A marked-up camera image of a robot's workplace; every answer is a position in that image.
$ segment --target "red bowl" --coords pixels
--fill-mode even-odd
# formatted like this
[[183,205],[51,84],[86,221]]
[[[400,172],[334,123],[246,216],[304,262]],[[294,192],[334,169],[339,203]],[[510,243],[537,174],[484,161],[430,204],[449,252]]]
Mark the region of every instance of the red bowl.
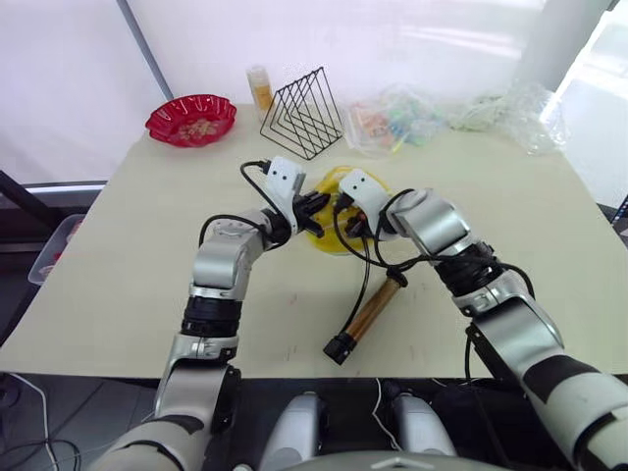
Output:
[[154,139],[176,147],[201,147],[227,133],[236,107],[216,95],[189,95],[169,101],[150,115],[146,127]]

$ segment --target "black cap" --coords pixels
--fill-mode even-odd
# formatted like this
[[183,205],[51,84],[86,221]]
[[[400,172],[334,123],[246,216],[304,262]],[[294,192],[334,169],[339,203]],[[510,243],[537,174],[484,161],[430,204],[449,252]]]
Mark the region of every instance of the black cap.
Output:
[[323,351],[327,356],[341,365],[356,345],[357,341],[355,341],[352,336],[347,332],[341,332],[329,341],[325,348],[323,348]]

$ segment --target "metal pole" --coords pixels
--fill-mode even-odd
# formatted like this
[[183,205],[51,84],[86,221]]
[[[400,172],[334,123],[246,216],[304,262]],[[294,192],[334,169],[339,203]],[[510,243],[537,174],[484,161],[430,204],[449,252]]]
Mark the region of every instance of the metal pole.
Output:
[[148,47],[148,43],[146,42],[146,39],[144,38],[144,34],[141,32],[141,29],[139,25],[137,24],[137,20],[135,19],[135,15],[133,14],[131,7],[129,6],[129,2],[127,2],[127,0],[117,0],[117,2],[118,2],[118,6],[120,7],[120,11],[122,12],[122,15],[125,17],[125,20],[127,21],[127,25],[129,26],[129,29],[131,30],[131,33],[133,37],[135,38],[135,42],[137,43],[139,50],[144,56],[144,59],[146,60],[146,63],[148,64],[148,67],[150,68],[150,72],[153,73],[153,76],[157,80],[157,83],[159,84],[159,87],[161,88],[162,93],[164,94],[164,96],[166,97],[168,101],[174,100],[175,96],[173,95],[173,92],[170,90],[170,87],[168,86],[168,83],[166,82],[164,75],[161,73],[161,70],[159,69],[159,66],[157,65],[157,61],[155,61],[155,56],[153,56],[153,53],[151,52],[150,47]]

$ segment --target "gray floor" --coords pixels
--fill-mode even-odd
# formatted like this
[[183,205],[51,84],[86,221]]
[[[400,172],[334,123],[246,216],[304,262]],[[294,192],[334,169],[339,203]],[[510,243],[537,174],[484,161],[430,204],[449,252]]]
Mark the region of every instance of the gray floor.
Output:
[[[147,418],[152,410],[155,394],[152,389],[98,378],[25,377],[46,392],[50,433],[78,446],[82,469],[86,469],[107,444]],[[4,449],[43,437],[41,397],[30,388],[23,387],[18,403],[2,411],[1,417],[6,438]],[[73,469],[71,449],[63,444],[54,445],[54,449],[60,469]],[[10,468],[33,450],[24,448],[0,455],[0,469],[49,469],[51,462],[44,449],[25,464]]]

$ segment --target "black wire rack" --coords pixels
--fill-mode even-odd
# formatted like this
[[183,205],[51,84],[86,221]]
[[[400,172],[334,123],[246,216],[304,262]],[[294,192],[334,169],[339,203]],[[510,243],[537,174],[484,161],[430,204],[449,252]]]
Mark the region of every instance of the black wire rack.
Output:
[[305,160],[342,137],[340,115],[322,67],[275,92],[260,134]]

